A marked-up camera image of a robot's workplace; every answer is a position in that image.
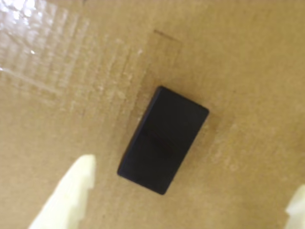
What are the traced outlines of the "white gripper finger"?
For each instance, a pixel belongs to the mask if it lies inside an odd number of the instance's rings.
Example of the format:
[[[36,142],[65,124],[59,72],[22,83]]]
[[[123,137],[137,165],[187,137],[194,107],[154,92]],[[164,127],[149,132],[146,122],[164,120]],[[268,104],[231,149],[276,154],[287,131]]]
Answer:
[[[305,186],[301,185],[292,196],[287,208],[288,220],[285,229],[305,228]]]
[[[95,186],[96,156],[82,155],[68,169],[30,224],[30,229],[77,229]]]

